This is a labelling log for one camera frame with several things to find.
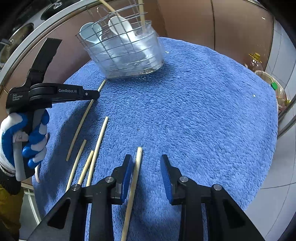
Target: blue fleece surface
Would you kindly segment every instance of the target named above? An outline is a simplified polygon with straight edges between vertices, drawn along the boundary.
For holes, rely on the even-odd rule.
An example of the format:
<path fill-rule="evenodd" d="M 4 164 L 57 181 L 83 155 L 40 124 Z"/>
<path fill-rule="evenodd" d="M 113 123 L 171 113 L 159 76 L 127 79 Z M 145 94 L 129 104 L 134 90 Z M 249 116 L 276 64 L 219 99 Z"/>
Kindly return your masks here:
<path fill-rule="evenodd" d="M 128 240 L 178 240 L 181 209 L 166 199 L 160 171 L 162 154 L 198 184 L 221 184 L 243 210 L 253 200 L 275 151 L 278 115 L 274 90 L 241 64 L 207 47 L 162 40 L 170 58 L 160 70 L 106 82 L 68 162 L 70 143 L 89 101 L 55 104 L 48 110 L 51 137 L 40 184 L 33 178 L 41 216 L 64 194 L 86 139 L 72 184 L 78 182 L 105 116 L 109 122 L 92 184 L 109 176 L 126 154 L 135 160 L 137 147 L 143 147 Z M 66 84 L 96 90 L 103 79 L 91 61 Z M 115 240 L 121 237 L 126 203 L 113 205 Z"/>

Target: hand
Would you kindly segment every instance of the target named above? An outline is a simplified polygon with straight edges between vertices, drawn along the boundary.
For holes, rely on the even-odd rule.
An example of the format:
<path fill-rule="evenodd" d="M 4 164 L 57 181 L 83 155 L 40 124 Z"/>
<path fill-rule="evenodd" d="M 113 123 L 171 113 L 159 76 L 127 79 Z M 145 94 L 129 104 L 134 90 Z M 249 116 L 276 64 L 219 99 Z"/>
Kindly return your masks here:
<path fill-rule="evenodd" d="M 23 113 L 11 113 L 5 118 L 0 127 L 0 167 L 10 176 L 15 175 L 15 162 L 13 159 L 12 142 L 15 138 L 14 134 L 23 129 L 28 122 L 28 119 Z M 47 110 L 41 118 L 41 123 L 36 128 L 26 135 L 23 132 L 23 141 L 29 140 L 23 148 L 22 155 L 29 158 L 28 166 L 34 169 L 46 155 L 47 143 L 47 124 L 49 122 L 49 114 Z"/>

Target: black sleeve cuff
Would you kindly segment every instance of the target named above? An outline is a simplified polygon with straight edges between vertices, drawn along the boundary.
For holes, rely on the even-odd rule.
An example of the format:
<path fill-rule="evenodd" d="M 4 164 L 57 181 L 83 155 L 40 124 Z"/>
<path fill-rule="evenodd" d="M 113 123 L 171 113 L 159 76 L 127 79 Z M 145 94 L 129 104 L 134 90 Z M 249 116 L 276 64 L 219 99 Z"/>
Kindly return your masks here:
<path fill-rule="evenodd" d="M 0 169 L 0 185 L 11 195 L 17 195 L 20 192 L 21 183 L 15 177 L 9 177 Z"/>

